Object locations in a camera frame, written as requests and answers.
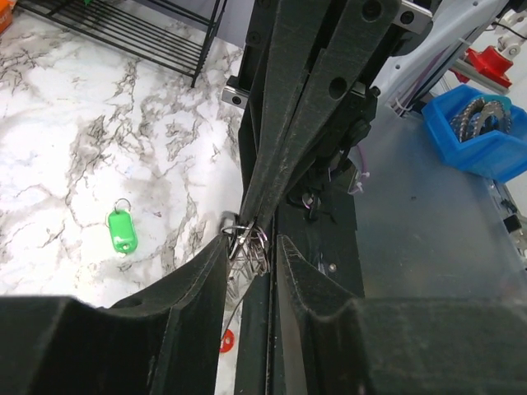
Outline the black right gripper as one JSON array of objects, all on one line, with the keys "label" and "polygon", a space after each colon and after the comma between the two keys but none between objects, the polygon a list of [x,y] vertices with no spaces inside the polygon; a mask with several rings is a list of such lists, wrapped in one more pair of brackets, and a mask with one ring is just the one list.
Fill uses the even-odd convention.
[{"label": "black right gripper", "polygon": [[356,141],[386,61],[431,29],[430,1],[257,1],[238,84],[242,222],[268,222],[310,169]]}]

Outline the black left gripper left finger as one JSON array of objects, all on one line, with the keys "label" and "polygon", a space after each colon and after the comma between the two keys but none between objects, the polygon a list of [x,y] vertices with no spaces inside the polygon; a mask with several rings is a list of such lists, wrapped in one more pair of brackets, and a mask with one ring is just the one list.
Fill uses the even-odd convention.
[{"label": "black left gripper left finger", "polygon": [[4,394],[211,394],[227,239],[108,309],[67,296],[1,300]]}]

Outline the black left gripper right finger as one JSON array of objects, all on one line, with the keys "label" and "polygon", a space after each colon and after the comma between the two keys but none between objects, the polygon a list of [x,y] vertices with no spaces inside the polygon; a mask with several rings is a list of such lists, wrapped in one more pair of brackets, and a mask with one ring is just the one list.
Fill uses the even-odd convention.
[{"label": "black left gripper right finger", "polygon": [[495,300],[362,299],[351,304],[358,394],[523,394],[526,307]]}]

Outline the red key tag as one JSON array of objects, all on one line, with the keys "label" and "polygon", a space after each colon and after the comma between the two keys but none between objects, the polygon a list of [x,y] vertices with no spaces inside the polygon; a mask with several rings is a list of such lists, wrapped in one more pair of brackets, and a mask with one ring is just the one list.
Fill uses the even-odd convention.
[{"label": "red key tag", "polygon": [[227,329],[222,337],[222,342],[220,345],[220,353],[225,354],[229,352],[236,343],[236,337],[235,334],[232,332],[232,330]]}]

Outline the green key tag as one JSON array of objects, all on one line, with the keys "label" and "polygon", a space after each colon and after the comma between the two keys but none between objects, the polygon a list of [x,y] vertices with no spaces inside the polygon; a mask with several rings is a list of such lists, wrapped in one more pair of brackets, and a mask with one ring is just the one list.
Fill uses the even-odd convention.
[{"label": "green key tag", "polygon": [[131,216],[131,203],[126,198],[118,199],[106,217],[112,247],[115,252],[131,254],[138,247],[138,236]]}]

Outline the red handled steel key organizer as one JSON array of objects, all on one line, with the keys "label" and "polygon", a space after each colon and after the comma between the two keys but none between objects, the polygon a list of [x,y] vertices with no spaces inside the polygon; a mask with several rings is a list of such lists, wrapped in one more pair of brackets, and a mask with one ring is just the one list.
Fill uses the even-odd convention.
[{"label": "red handled steel key organizer", "polygon": [[219,230],[228,238],[223,317],[223,327],[227,329],[253,280],[269,272],[269,242],[255,220],[242,224],[239,216],[232,211],[222,213]]}]

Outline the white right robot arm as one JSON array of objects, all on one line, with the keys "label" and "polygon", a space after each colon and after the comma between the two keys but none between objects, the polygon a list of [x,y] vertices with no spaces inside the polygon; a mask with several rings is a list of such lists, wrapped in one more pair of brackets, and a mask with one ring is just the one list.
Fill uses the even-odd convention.
[{"label": "white right robot arm", "polygon": [[266,227],[280,201],[345,169],[378,106],[432,86],[508,1],[258,1],[238,76],[239,225]]}]

